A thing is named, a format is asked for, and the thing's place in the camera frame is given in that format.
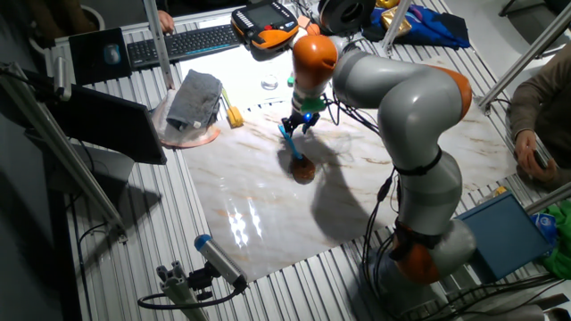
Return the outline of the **person hand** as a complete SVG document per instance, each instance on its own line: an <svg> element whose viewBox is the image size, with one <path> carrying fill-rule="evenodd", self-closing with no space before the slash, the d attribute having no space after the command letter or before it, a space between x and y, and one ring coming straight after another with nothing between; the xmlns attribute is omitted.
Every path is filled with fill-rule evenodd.
<svg viewBox="0 0 571 321"><path fill-rule="evenodd" d="M174 20L165 11L159 10L158 17L161 24L161 30L164 34L172 34L174 32Z"/></svg>
<svg viewBox="0 0 571 321"><path fill-rule="evenodd" d="M557 174L557 163L554 159L549 159L543 169L534 157L536 147L535 132L530 129L520 131L516 136L515 142L517 163L529 176L543 183L548 183L552 181Z"/></svg>

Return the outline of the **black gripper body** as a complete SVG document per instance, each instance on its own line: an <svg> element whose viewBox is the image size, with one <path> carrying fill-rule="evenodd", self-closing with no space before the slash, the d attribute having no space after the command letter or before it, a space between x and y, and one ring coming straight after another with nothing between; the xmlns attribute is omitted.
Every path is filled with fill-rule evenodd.
<svg viewBox="0 0 571 321"><path fill-rule="evenodd" d="M290 120L293 125L300 125L300 124L315 125L319 120L319 113L293 111Z"/></svg>

